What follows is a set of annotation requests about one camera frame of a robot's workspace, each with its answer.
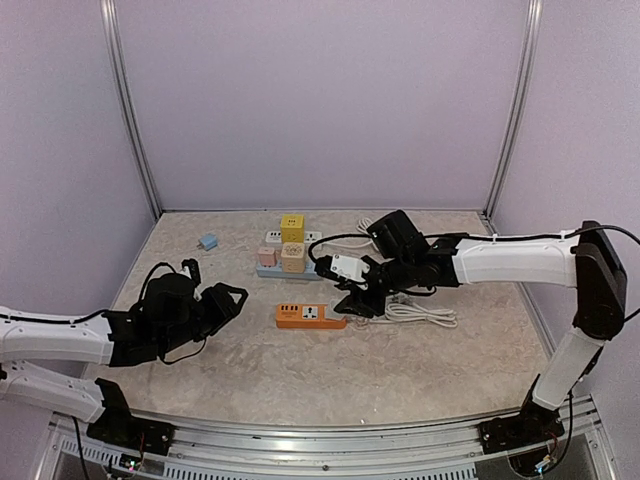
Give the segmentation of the blue plug adapter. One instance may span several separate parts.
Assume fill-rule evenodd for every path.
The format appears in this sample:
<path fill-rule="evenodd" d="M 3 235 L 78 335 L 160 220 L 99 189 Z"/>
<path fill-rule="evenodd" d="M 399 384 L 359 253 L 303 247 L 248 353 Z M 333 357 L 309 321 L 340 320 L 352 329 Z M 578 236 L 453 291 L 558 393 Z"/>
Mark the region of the blue plug adapter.
<path fill-rule="evenodd" d="M 211 233 L 205 234 L 198 239 L 197 248 L 203 251 L 210 251 L 218 246 L 217 236 Z"/>

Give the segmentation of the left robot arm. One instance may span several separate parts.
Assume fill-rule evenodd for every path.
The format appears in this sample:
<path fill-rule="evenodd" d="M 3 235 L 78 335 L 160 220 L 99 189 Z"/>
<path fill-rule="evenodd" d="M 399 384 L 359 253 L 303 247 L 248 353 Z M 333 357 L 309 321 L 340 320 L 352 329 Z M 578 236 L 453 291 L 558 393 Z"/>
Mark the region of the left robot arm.
<path fill-rule="evenodd" d="M 1 398 L 74 417 L 102 430 L 121 445 L 140 434 L 120 387 L 82 380 L 39 366 L 61 360 L 125 368 L 159 360 L 185 344 L 204 342 L 235 319 L 246 290 L 224 283 L 199 289 L 183 273 L 149 282 L 127 311 L 101 310 L 87 317 L 33 318 L 1 311 Z"/>

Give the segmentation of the blue power strip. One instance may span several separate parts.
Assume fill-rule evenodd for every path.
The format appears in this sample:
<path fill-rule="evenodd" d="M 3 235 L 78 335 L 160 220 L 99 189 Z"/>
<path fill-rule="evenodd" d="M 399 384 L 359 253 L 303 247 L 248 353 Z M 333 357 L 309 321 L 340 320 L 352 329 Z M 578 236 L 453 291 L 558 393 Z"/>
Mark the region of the blue power strip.
<path fill-rule="evenodd" d="M 285 272 L 282 264 L 267 267 L 260 263 L 256 264 L 256 274 L 261 278 L 301 280 L 301 281 L 319 281 L 320 277 L 315 273 L 315 264 L 311 261 L 306 263 L 305 270 L 301 273 Z"/>

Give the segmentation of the beige cube socket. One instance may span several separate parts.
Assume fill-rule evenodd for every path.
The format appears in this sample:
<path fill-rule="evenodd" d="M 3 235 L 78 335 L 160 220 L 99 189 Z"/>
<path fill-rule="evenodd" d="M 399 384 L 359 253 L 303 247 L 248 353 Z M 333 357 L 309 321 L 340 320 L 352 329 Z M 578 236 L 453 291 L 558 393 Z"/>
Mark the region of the beige cube socket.
<path fill-rule="evenodd" d="M 280 259 L 284 273 L 304 273 L 307 262 L 305 245 L 300 242 L 285 242 L 282 245 Z"/>

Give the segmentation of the yellow cube socket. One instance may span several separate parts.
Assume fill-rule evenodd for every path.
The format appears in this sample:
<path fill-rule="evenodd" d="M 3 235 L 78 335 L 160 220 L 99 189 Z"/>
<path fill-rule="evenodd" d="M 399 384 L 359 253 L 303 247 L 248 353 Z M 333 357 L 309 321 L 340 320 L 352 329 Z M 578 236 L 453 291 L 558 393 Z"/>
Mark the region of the yellow cube socket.
<path fill-rule="evenodd" d="M 303 243 L 305 238 L 304 221 L 303 214 L 283 215 L 280 223 L 281 242 Z"/>

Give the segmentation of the pink plug adapter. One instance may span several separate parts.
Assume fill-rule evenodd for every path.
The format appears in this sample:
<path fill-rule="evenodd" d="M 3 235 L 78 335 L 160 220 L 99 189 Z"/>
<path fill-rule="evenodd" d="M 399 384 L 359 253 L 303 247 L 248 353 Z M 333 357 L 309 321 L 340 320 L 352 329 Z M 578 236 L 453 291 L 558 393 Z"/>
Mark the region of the pink plug adapter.
<path fill-rule="evenodd" d="M 257 250 L 257 259 L 262 267 L 275 267 L 278 263 L 277 251 L 271 246 L 261 246 Z"/>

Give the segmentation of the white charger with cable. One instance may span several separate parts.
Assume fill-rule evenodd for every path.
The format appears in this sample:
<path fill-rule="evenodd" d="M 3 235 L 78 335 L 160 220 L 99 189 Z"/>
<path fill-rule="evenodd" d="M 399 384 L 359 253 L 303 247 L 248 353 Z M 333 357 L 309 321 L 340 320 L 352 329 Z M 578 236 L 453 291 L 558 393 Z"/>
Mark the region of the white charger with cable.
<path fill-rule="evenodd" d="M 355 316 L 347 313 L 338 313 L 336 300 L 330 301 L 324 310 L 324 319 L 332 324 L 336 329 L 345 329 L 348 326 L 356 329 L 364 329 L 368 326 L 368 320 L 364 317 Z"/>

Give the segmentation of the orange power strip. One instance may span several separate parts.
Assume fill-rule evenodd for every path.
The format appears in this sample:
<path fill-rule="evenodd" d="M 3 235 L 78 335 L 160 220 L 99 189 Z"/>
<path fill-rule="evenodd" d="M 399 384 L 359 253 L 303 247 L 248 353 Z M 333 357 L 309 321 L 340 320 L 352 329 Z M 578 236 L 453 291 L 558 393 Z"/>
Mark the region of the orange power strip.
<path fill-rule="evenodd" d="M 282 303 L 276 307 L 275 323 L 279 329 L 293 330 L 343 330 L 336 329 L 324 319 L 327 304 Z M 396 295 L 386 301 L 385 314 L 368 319 L 369 325 L 433 324 L 441 328 L 455 329 L 457 314 L 451 309 L 429 309 L 413 302 L 406 295 Z"/>

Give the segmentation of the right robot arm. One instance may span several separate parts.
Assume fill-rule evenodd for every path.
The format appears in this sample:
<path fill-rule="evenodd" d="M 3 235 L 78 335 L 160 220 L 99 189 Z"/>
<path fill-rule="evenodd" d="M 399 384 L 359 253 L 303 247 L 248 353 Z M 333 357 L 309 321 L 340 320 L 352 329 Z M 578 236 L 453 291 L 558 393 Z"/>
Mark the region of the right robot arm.
<path fill-rule="evenodd" d="M 413 287 L 431 292 L 512 282 L 575 289 L 571 329 L 511 423 L 512 436 L 531 444 L 549 429 L 572 387 L 627 321 L 627 275 L 606 235 L 609 229 L 586 222 L 573 231 L 529 236 L 433 236 L 420 232 L 404 211 L 396 210 L 367 230 L 381 262 L 369 256 L 334 255 L 326 275 L 348 293 L 336 311 L 365 318 L 382 315 L 388 296 Z"/>

